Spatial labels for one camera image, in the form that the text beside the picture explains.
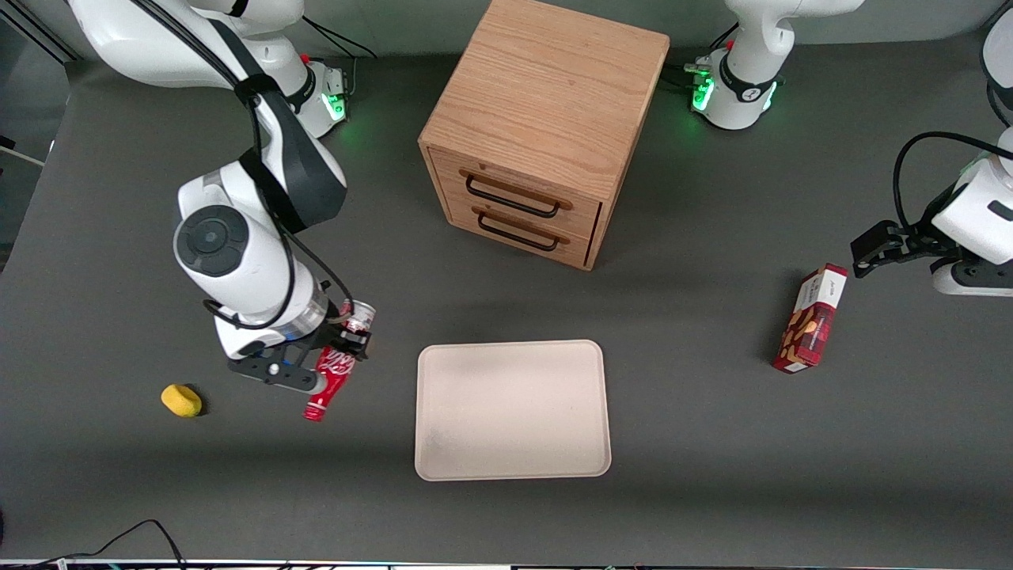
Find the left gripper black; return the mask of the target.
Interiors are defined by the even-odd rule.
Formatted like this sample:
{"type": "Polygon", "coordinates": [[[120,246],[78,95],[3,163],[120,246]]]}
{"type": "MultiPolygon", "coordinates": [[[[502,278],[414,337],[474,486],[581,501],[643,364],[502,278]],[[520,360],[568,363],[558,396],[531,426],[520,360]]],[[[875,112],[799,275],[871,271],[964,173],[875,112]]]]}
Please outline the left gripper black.
{"type": "MultiPolygon", "coordinates": [[[[924,230],[918,226],[907,229],[902,262],[922,257],[937,257],[947,262],[963,259],[962,246],[936,222],[946,208],[926,208],[924,230]]],[[[864,278],[884,264],[897,263],[902,257],[902,231],[897,222],[879,222],[851,241],[852,268],[856,278],[864,278]]]]}

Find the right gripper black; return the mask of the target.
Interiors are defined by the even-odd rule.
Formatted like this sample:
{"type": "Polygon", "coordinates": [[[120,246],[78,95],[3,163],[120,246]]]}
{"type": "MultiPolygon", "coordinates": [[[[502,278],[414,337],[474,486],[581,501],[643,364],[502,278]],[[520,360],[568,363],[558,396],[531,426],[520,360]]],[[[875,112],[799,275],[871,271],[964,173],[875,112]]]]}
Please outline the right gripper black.
{"type": "Polygon", "coordinates": [[[361,362],[369,358],[370,339],[372,333],[369,329],[344,328],[343,322],[325,320],[314,332],[300,339],[287,340],[285,344],[279,346],[279,349],[283,349],[283,363],[303,363],[309,353],[320,350],[313,370],[329,376],[332,374],[329,371],[332,363],[332,349],[326,347],[336,347],[337,351],[348,354],[361,362]]]}

